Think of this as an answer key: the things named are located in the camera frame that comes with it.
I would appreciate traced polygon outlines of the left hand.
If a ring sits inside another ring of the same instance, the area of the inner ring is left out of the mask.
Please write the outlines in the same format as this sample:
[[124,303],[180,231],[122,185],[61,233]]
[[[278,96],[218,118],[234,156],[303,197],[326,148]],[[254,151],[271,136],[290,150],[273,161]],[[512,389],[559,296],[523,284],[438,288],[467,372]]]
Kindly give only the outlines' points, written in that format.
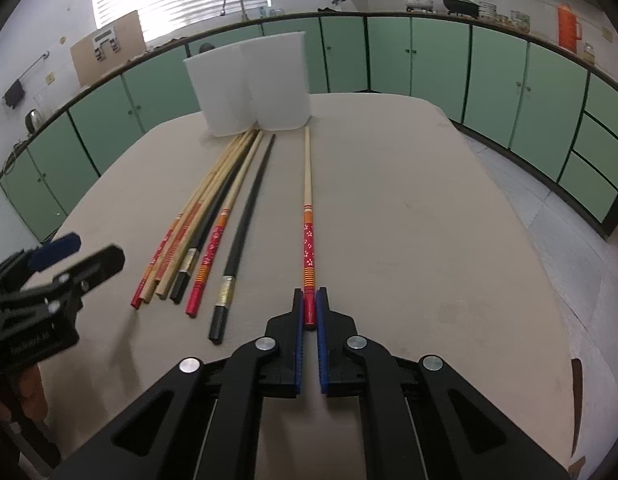
[[[0,378],[0,388],[8,391],[10,396],[19,402],[24,416],[34,422],[43,422],[48,414],[47,400],[44,392],[42,375],[38,364],[27,368],[17,377]],[[10,422],[12,411],[3,402],[0,393],[0,422]]]

